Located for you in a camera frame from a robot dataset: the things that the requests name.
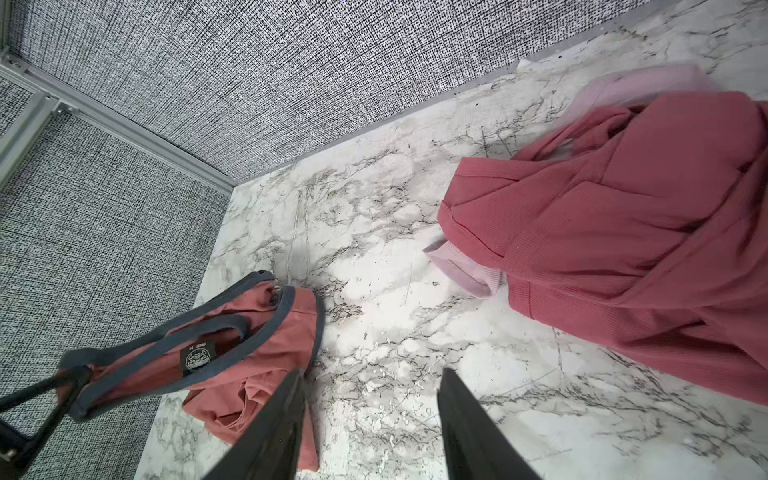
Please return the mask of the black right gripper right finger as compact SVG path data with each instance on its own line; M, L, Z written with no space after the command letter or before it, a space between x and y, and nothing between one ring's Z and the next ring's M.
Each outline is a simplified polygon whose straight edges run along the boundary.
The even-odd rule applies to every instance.
M437 403L450 480L540 480L455 370L443 370Z

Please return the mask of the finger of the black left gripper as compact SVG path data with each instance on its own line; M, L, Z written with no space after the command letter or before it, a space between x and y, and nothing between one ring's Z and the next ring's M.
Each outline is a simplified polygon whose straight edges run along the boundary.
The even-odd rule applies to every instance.
M1 473L26 474L91 377L88 367L55 375L1 398Z

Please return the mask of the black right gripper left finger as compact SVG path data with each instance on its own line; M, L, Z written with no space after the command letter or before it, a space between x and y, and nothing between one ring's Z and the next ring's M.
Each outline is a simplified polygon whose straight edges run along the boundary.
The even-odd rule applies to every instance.
M293 479L301 449L305 401L301 373L287 374L242 437L205 479Z

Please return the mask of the salmon pink printed t-shirt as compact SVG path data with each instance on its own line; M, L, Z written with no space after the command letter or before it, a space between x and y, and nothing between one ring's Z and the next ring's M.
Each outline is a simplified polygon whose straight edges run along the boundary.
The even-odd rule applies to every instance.
M65 352L59 371L91 372L69 415L87 421L143 397L185 391L183 411L235 444L284 378L312 366L324 326L315 291L252 272L138 338Z

